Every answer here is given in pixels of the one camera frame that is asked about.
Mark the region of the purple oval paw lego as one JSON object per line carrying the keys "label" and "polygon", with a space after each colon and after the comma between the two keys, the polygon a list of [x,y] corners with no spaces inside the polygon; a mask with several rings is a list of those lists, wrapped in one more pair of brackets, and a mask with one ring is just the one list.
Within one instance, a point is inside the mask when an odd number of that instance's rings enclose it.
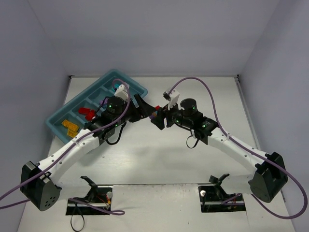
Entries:
{"label": "purple oval paw lego", "polygon": [[101,100],[100,103],[99,103],[99,107],[106,108],[107,107],[108,99],[109,99],[109,97],[106,97],[103,100]]}

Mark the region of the red L-shaped lego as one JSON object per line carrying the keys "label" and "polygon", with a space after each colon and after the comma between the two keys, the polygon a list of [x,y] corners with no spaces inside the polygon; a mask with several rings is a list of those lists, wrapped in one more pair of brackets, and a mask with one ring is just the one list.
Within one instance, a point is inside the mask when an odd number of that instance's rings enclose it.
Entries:
{"label": "red L-shaped lego", "polygon": [[85,115],[85,119],[87,121],[91,121],[93,118],[96,117],[96,112],[94,110],[89,111],[86,115]]}

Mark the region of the purple orange flower lego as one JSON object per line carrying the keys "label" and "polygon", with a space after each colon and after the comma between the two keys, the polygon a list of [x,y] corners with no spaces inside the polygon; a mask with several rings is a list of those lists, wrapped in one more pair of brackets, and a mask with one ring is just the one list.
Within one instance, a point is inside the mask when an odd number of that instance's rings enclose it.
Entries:
{"label": "purple orange flower lego", "polygon": [[157,117],[157,112],[153,112],[153,113],[149,116],[150,119],[154,119],[155,117]]}

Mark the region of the red boat-shaped lego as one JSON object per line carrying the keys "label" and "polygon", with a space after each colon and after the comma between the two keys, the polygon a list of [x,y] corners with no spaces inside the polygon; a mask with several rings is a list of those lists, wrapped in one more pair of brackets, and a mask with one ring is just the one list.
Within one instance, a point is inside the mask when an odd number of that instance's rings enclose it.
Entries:
{"label": "red boat-shaped lego", "polygon": [[87,115],[90,112],[89,108],[80,108],[78,110],[78,113],[82,114],[82,115]]}

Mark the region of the teal yellow lego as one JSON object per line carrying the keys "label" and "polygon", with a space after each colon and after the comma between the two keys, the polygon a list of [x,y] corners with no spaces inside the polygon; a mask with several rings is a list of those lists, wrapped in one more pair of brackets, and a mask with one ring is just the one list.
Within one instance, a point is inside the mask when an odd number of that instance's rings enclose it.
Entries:
{"label": "teal yellow lego", "polygon": [[69,122],[69,123],[67,124],[67,128],[68,128],[69,130],[72,130],[72,131],[78,131],[79,126],[76,125],[76,124],[74,124],[74,123],[72,123],[72,122]]}

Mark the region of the yellow black striped lego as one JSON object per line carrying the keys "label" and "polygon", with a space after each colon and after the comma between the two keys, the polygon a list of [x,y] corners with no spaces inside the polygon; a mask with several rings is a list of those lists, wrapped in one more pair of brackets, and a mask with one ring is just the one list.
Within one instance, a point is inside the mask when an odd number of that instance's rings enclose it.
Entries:
{"label": "yellow black striped lego", "polygon": [[74,138],[78,135],[78,132],[76,131],[73,131],[73,130],[67,130],[67,135],[70,137],[70,138]]}

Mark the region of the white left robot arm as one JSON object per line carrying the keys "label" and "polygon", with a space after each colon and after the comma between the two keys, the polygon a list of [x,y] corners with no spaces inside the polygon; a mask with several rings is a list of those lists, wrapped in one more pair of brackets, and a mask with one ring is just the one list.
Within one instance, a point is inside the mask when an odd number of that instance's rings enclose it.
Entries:
{"label": "white left robot arm", "polygon": [[38,163],[24,164],[20,191],[40,211],[46,211],[58,201],[62,190],[59,180],[72,165],[107,141],[116,127],[147,118],[155,111],[139,94],[127,101],[116,96],[108,98],[106,109],[57,152]]}

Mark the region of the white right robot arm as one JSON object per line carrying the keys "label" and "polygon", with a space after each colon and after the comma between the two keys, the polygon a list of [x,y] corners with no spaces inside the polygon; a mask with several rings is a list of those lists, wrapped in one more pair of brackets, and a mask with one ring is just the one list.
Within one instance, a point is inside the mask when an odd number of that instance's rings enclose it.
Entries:
{"label": "white right robot arm", "polygon": [[274,162],[284,168],[281,155],[276,152],[267,154],[243,142],[235,144],[222,133],[216,121],[198,111],[194,99],[185,99],[171,109],[167,106],[157,108],[150,118],[161,130],[176,125],[190,131],[200,142],[219,149],[248,171],[245,175],[211,176],[209,182],[214,185],[220,198],[245,193],[270,203],[288,181],[287,174],[271,165]]}

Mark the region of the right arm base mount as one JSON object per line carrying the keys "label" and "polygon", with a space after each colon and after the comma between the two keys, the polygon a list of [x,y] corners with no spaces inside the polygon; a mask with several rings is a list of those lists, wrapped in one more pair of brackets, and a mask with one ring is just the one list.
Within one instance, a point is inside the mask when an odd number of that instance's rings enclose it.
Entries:
{"label": "right arm base mount", "polygon": [[246,206],[243,196],[227,194],[221,187],[222,182],[229,177],[224,174],[220,178],[210,176],[210,184],[199,185],[198,193],[202,213],[232,213],[245,212]]}

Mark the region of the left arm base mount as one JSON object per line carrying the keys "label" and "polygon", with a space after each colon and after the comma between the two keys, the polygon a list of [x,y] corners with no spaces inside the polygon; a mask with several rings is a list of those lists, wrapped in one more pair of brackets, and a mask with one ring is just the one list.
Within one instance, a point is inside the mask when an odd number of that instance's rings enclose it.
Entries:
{"label": "left arm base mount", "polygon": [[[113,196],[113,186],[98,185],[92,181],[88,176],[81,176],[81,179],[86,181],[90,186],[89,192],[84,197],[76,197],[76,199],[88,203],[93,207],[97,207],[106,211],[111,210],[112,196]],[[90,206],[76,203],[68,200],[66,215],[67,216],[94,216],[94,215],[109,215],[110,213],[105,213],[98,211]]]}

